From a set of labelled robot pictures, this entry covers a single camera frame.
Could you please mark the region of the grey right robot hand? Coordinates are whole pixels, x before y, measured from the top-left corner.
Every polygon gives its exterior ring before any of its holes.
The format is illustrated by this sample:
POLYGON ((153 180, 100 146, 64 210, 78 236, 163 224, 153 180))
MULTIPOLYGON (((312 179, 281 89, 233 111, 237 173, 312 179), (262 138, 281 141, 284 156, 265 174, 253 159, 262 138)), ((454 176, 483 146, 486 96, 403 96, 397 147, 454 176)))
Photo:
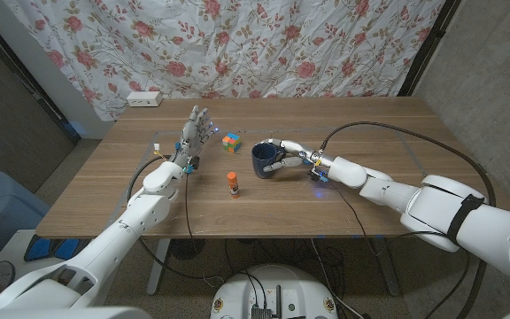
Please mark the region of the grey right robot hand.
POLYGON ((283 167, 295 167, 301 164, 313 165, 316 167, 331 167, 333 160, 322 151, 314 150, 311 147, 291 140, 268 138, 262 144, 272 145, 280 154, 281 159, 274 159, 271 164, 263 167, 264 172, 272 172, 283 167))

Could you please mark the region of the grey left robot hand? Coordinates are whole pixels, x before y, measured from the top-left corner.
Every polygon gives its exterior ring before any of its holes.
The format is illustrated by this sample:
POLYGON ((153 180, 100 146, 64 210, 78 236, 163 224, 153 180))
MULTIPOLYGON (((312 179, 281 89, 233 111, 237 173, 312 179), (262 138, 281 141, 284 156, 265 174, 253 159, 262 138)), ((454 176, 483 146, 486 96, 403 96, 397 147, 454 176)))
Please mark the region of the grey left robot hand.
POLYGON ((208 109, 195 105, 183 126, 180 147, 175 151, 172 162, 181 168, 197 169, 203 146, 218 131, 211 121, 208 109))

